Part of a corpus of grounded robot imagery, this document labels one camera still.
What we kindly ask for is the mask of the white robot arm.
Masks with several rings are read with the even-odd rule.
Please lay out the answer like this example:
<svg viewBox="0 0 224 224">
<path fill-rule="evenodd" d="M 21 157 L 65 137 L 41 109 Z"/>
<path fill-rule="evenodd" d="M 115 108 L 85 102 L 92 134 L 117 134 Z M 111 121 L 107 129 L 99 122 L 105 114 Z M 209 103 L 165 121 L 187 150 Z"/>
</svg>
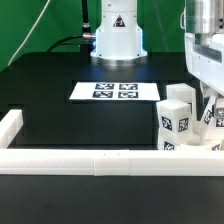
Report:
<svg viewBox="0 0 224 224">
<path fill-rule="evenodd" d="M 137 24 L 137 0 L 101 0 L 101 9 L 91 59 L 111 66 L 144 61 L 148 53 Z M 189 73 L 200 80 L 204 94 L 224 97 L 224 0 L 185 0 L 180 26 Z"/>
</svg>

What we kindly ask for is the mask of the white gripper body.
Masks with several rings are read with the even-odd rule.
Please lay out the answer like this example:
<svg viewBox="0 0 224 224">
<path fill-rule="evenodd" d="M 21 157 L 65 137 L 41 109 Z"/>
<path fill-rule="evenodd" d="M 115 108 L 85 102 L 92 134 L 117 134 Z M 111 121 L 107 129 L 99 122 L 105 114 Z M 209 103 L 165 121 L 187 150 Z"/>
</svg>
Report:
<svg viewBox="0 0 224 224">
<path fill-rule="evenodd" d="M 185 34 L 188 71 L 202 83 L 224 96 L 224 34 L 214 34 L 209 46 L 196 45 L 195 35 Z"/>
</svg>

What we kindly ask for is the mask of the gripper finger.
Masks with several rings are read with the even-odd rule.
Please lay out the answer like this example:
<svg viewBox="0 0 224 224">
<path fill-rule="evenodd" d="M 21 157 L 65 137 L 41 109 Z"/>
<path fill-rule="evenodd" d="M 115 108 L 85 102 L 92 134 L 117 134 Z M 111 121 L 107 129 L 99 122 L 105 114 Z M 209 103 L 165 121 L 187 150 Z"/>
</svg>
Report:
<svg viewBox="0 0 224 224">
<path fill-rule="evenodd" d="M 216 101 L 218 93 L 204 82 L 200 82 L 200 89 L 203 97 L 203 104 L 212 106 Z"/>
</svg>

